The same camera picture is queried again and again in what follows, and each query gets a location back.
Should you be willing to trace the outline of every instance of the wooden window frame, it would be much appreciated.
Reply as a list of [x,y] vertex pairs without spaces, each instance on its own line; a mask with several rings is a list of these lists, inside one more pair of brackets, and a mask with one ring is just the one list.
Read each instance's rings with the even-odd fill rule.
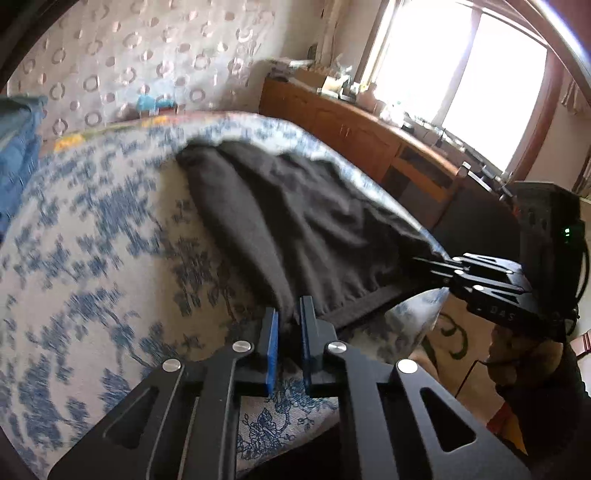
[[[520,30],[522,33],[531,37],[548,49],[544,78],[534,110],[524,131],[521,142],[517,146],[515,154],[509,162],[505,173],[505,175],[511,176],[511,179],[523,180],[530,172],[534,161],[544,144],[548,130],[550,129],[558,105],[564,68],[557,56],[548,47],[545,39],[537,34],[532,25],[520,16],[518,11],[509,5],[509,2],[507,2],[507,8],[501,8],[500,6],[495,7],[494,3],[487,0],[475,0],[473,2],[469,0],[456,1],[472,8],[472,35],[466,46],[466,51],[460,59],[456,71],[450,81],[441,106],[435,117],[431,120],[431,123],[434,125],[441,126],[449,112],[466,70],[476,32],[478,31],[480,19],[483,14],[490,15],[496,20],[507,23]],[[389,47],[388,37],[391,32],[392,24],[394,23],[396,11],[403,3],[404,0],[382,0],[378,9],[378,15],[376,16],[376,20],[374,21],[370,32],[369,40],[363,51],[363,56],[355,75],[355,81],[369,83],[375,78],[377,71],[381,67],[387,48]],[[394,4],[394,9],[392,9],[392,12],[390,13],[388,12],[388,7],[391,4]],[[510,10],[515,10],[516,14],[508,15]],[[386,26],[384,25],[384,19],[386,18],[385,16],[387,13],[388,15],[391,15],[391,18]]]

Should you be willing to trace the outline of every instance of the box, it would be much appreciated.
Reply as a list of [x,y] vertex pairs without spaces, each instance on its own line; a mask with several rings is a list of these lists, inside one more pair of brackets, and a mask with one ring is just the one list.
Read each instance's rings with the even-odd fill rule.
[[297,69],[294,72],[294,78],[312,88],[323,89],[328,90],[329,92],[338,93],[343,87],[343,84],[349,79],[349,76],[344,75],[340,79],[336,79],[334,77],[323,75],[318,72]]

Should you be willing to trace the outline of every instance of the bedspread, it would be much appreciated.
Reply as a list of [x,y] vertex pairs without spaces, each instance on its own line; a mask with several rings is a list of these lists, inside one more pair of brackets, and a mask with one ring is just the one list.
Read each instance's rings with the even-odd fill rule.
[[[40,159],[0,249],[0,426],[40,478],[152,367],[253,335],[264,306],[212,242],[174,161],[198,135],[328,158],[440,249],[372,180],[289,122],[208,113],[62,140]],[[394,361],[446,296],[427,292],[344,335]],[[336,399],[308,398],[301,372],[283,365],[271,398],[242,400],[238,469],[318,434],[336,412]]]

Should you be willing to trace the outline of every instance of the metal screw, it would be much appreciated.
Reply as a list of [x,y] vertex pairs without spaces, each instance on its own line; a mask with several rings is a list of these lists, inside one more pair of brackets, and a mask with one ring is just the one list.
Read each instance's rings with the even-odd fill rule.
[[347,351],[347,345],[343,342],[330,342],[328,349],[330,353],[344,353]]
[[237,353],[248,352],[251,348],[252,345],[246,340],[238,340],[237,342],[234,342],[234,344],[232,345],[232,350],[234,350]]
[[414,360],[410,358],[403,358],[397,363],[398,369],[403,374],[413,374],[418,370],[418,365]]
[[179,368],[181,368],[181,362],[176,358],[169,358],[162,364],[162,369],[169,373],[176,372]]

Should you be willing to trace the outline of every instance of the bright window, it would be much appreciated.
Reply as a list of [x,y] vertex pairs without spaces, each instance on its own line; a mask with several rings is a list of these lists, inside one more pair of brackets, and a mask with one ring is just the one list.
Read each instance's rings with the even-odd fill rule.
[[398,104],[507,169],[544,78],[546,46],[466,2],[412,0],[374,68],[376,96]]
[[471,15],[454,2],[410,2],[394,20],[376,96],[433,119],[470,39]]

